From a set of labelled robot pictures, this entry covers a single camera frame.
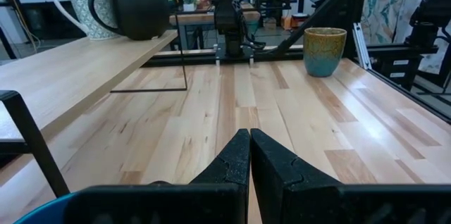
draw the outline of black mug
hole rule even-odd
[[[118,27],[102,22],[88,1],[92,17],[104,28],[133,40],[148,40],[161,36],[169,25],[168,0],[113,0],[113,13]]]

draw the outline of ceramic cup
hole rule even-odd
[[[312,27],[304,33],[304,65],[314,77],[328,77],[337,69],[346,43],[346,30]]]
[[[62,12],[62,14],[64,14],[64,16],[67,17],[67,19],[69,19],[73,24],[79,27],[91,40],[103,40],[118,37],[116,33],[107,30],[94,20],[88,9],[88,0],[70,1],[79,21],[74,19],[74,17],[72,17],[62,7],[59,0],[54,0],[54,3],[58,10]],[[94,7],[97,15],[105,24],[111,27],[117,27],[111,3],[111,0],[95,0]]]

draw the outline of wooden table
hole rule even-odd
[[[61,174],[56,174],[44,139],[62,131],[176,37],[177,32],[169,30],[158,39],[141,42],[126,37],[83,38],[0,67],[0,89],[18,92],[35,122],[28,120],[24,106],[18,107],[23,104],[20,96],[0,92],[5,106],[15,106],[8,111],[0,107],[0,153],[33,154],[61,195],[64,186],[54,179]]]
[[[347,59],[327,78],[303,61],[186,71],[188,91],[107,94],[52,139],[71,190],[186,184],[253,127],[343,183],[451,183],[451,126]],[[139,68],[114,89],[183,85],[180,67]],[[25,159],[0,172],[0,223],[54,199]],[[252,182],[249,223],[261,223]]]
[[[242,4],[243,9],[253,8],[251,4]],[[260,13],[257,11],[248,11],[243,13],[247,22],[256,22],[260,19]],[[175,16],[171,15],[170,22],[175,25]],[[187,26],[188,25],[211,25],[214,24],[214,13],[193,13],[188,15],[178,15],[178,24],[180,27],[180,42],[183,49],[188,49]]]

